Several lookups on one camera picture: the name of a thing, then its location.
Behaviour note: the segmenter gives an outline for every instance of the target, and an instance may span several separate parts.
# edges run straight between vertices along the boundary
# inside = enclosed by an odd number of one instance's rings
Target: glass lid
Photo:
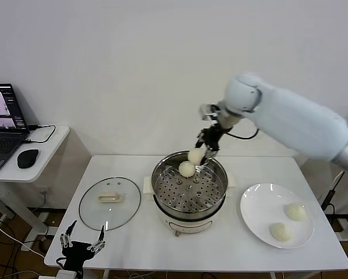
[[[106,178],[83,195],[79,214],[93,230],[109,231],[125,225],[138,211],[141,195],[138,186],[123,177]]]

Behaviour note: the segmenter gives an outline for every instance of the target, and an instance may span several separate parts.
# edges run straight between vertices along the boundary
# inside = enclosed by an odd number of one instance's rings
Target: laptop keyboard
[[[0,153],[9,153],[20,141],[20,138],[3,138],[0,137]]]

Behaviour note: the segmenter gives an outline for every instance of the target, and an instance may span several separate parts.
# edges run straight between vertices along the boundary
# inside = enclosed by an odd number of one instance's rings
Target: laptop
[[[0,169],[29,135],[11,84],[0,84]]]

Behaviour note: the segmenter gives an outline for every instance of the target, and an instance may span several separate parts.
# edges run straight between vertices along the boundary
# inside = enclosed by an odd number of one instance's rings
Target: pot handle
[[[152,185],[151,185],[151,177],[150,176],[146,176],[143,180],[143,193],[144,194],[151,194],[153,195],[153,189],[152,189]]]

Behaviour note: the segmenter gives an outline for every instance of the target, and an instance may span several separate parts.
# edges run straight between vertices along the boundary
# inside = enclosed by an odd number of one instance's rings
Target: steamed bun
[[[179,169],[180,175],[184,177],[193,176],[196,171],[195,165],[189,161],[181,162],[178,169]]]
[[[294,221],[303,221],[306,219],[306,210],[302,205],[291,203],[286,207],[285,213]]]
[[[284,223],[276,223],[271,226],[270,230],[271,235],[277,241],[288,241],[292,238],[292,231]]]
[[[190,161],[195,166],[199,166],[201,164],[201,160],[205,155],[205,150],[202,148],[193,148],[188,152],[188,161]]]

